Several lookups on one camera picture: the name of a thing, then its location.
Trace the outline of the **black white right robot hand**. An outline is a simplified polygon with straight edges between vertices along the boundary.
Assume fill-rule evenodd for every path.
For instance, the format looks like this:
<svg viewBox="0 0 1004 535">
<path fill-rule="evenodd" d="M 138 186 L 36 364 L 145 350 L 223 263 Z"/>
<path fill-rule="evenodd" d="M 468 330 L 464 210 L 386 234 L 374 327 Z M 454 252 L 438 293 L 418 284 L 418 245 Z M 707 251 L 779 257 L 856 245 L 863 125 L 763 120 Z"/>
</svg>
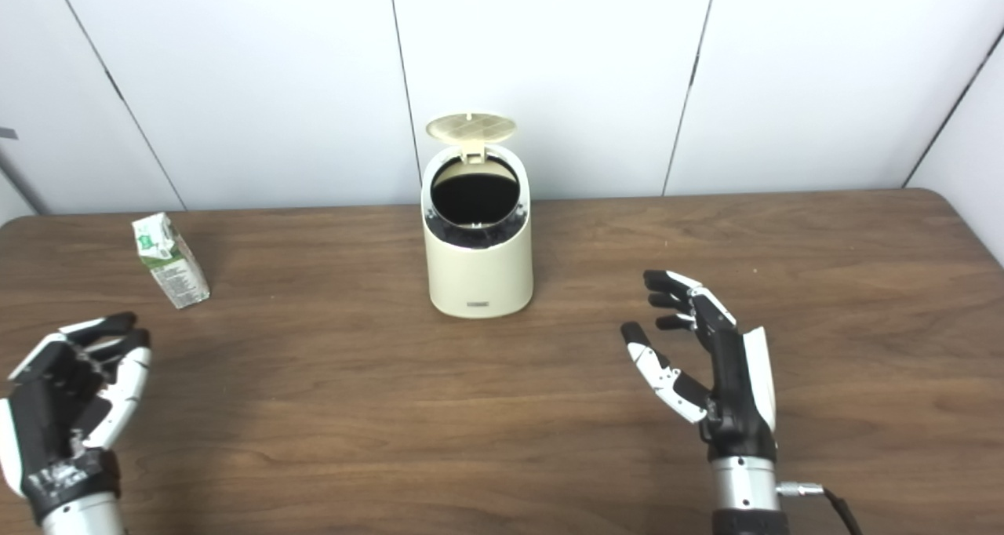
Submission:
<svg viewBox="0 0 1004 535">
<path fill-rule="evenodd" d="M 702 282 L 646 270 L 649 305 L 668 309 L 660 330 L 693 333 L 711 360 L 713 385 L 701 384 L 650 343 L 638 322 L 620 331 L 628 355 L 657 397 L 699 429 L 708 460 L 777 460 L 776 397 L 763 327 L 741 332 L 737 320 Z"/>
</svg>

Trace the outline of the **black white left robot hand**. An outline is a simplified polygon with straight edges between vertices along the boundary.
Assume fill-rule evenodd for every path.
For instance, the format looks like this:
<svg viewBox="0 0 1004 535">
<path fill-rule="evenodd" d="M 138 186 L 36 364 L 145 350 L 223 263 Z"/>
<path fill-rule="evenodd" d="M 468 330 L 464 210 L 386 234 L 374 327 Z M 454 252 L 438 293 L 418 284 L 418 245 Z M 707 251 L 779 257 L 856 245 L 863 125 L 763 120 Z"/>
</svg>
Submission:
<svg viewBox="0 0 1004 535">
<path fill-rule="evenodd" d="M 116 439 L 151 366 L 133 312 L 60 327 L 8 377 L 2 474 L 43 534 L 126 534 Z"/>
</svg>

